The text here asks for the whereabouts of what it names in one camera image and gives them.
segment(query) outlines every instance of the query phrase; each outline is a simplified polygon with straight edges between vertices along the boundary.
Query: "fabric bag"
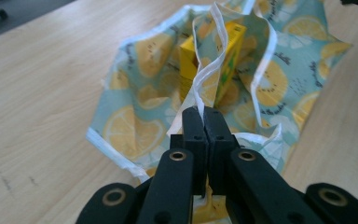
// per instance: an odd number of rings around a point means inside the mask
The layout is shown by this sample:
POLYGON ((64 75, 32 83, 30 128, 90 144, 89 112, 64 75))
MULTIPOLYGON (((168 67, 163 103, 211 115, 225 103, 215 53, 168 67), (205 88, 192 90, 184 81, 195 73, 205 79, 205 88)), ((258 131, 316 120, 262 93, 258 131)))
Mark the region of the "fabric bag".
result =
MULTIPOLYGON (((327 32, 320 0, 184 6, 155 29, 125 40, 106 77, 89 141, 146 181, 169 149, 170 135, 181 132, 182 111, 196 106, 202 117, 205 105, 216 106, 230 21, 246 32, 217 109, 240 145, 257 150, 281 172, 330 70, 350 47, 327 32), (179 46, 191 35, 199 67, 181 102, 179 46)), ((220 206, 224 198, 211 194, 195 199, 195 222, 229 223, 220 206)))

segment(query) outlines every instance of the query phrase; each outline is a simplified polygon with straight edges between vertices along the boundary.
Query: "yellow package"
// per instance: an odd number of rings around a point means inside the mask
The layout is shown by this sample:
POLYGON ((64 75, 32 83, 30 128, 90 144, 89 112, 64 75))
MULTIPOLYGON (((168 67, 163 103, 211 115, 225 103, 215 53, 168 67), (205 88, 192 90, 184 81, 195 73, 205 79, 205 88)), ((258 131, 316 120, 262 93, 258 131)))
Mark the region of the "yellow package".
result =
MULTIPOLYGON (((246 27, 241 26, 234 22, 226 24, 227 30, 227 50, 226 58, 221 68, 219 83, 217 86, 215 101, 218 103, 224 96, 229 86, 229 82, 234 74, 235 64, 240 55, 241 44, 243 35, 245 34, 246 27)), ((180 99, 183 102, 191 88, 193 79, 197 74, 199 62, 196 57, 194 38, 189 37, 180 46, 180 99)))

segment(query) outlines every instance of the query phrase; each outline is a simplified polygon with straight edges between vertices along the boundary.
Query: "wooden table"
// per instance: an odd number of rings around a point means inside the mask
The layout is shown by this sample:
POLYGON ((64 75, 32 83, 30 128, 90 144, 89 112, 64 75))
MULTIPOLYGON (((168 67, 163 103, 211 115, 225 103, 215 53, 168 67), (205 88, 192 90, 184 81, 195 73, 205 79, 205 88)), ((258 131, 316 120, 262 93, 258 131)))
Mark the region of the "wooden table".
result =
MULTIPOLYGON (((0 35, 0 223, 74 223, 98 188, 136 184, 85 133, 119 43, 187 3, 78 0, 0 35)), ((325 6, 331 33, 353 48, 283 176, 300 190, 323 181, 358 198, 358 7, 325 6)))

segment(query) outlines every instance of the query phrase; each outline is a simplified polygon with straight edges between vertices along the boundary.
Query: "bolt hole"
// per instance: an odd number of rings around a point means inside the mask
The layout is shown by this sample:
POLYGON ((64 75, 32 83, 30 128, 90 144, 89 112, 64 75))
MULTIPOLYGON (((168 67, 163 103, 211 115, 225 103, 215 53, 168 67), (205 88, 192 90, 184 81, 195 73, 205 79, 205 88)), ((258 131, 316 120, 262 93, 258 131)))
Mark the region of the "bolt hole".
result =
POLYGON ((173 153, 170 154, 170 158, 173 161, 182 161, 186 158, 186 154, 184 152, 181 151, 175 151, 173 153))
POLYGON ((168 224, 171 221, 171 215, 169 212, 159 212, 155 215, 155 222, 158 224, 168 224))
POLYGON ((126 192, 122 189, 111 189, 103 196, 103 204, 106 206, 115 206, 124 202, 126 192))
POLYGON ((247 151, 242 151, 238 154, 238 156, 240 157, 240 159, 244 160, 244 161, 254 161, 255 160, 255 155, 251 152, 247 152, 247 151))
POLYGON ((304 223, 304 217, 297 213, 297 212, 292 212, 292 213, 289 213, 287 215, 287 219, 289 219, 289 221, 291 223, 294 223, 294 224, 302 224, 304 223))
POLYGON ((327 203, 343 207, 348 204, 347 198, 334 189, 320 189, 319 196, 327 203))

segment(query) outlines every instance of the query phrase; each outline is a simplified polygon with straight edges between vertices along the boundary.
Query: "metal screw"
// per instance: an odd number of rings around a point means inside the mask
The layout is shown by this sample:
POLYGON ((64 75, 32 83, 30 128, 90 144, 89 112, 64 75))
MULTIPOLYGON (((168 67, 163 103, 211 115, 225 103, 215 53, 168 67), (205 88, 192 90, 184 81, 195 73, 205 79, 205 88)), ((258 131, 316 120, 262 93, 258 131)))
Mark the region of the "metal screw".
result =
POLYGON ((334 206, 343 207, 348 204, 347 198, 334 189, 320 189, 319 197, 321 197, 325 202, 330 203, 334 206))
POLYGON ((103 196, 103 204, 106 206, 115 206, 121 204, 126 199, 126 192, 122 189, 111 189, 103 196))
POLYGON ((238 157, 244 161, 254 161, 255 160, 255 154, 253 154, 252 152, 248 152, 248 151, 240 152, 238 154, 238 157))
POLYGON ((186 158, 186 154, 181 151, 174 151, 170 154, 170 158, 173 161, 183 161, 186 158))

